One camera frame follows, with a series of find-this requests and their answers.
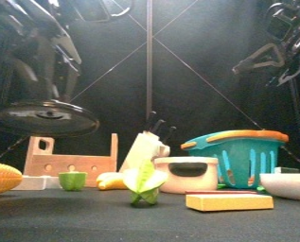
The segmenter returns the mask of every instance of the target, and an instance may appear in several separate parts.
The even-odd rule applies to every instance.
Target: sponge
[[[273,209],[273,197],[254,194],[186,195],[186,207],[203,212]]]

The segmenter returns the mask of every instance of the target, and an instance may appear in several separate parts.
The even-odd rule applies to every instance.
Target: banana
[[[105,172],[98,176],[96,186],[99,190],[127,189],[123,182],[125,174],[119,172]]]
[[[99,187],[99,183],[106,179],[109,178],[110,176],[118,176],[117,174],[119,174],[118,172],[105,172],[102,173],[96,180],[95,180],[95,183],[96,183],[96,186]]]

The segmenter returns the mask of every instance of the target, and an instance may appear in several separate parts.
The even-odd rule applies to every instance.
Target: black backdrop
[[[232,67],[269,42],[262,22],[272,1],[154,0],[151,16],[151,109],[175,126],[171,156],[179,145],[222,130],[278,130],[300,158],[298,98],[292,85],[265,87],[269,72],[241,79]],[[80,53],[80,77],[72,104],[100,120],[96,132],[56,139],[55,153],[107,155],[110,133],[118,133],[122,161],[147,116],[147,1],[137,0],[129,16],[106,22],[75,22],[68,32]],[[0,153],[19,137],[0,132]],[[22,169],[23,142],[0,162]],[[278,164],[298,167],[281,150]]]

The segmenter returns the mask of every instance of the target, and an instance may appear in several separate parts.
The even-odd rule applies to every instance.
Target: metal pole
[[[151,62],[153,62],[153,21],[151,21],[151,8],[153,2],[147,0],[147,99],[146,99],[146,117],[149,117],[151,112]]]

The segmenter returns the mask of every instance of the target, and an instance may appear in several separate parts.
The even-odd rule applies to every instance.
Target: corn
[[[6,164],[0,164],[0,193],[14,189],[20,182],[20,171]]]

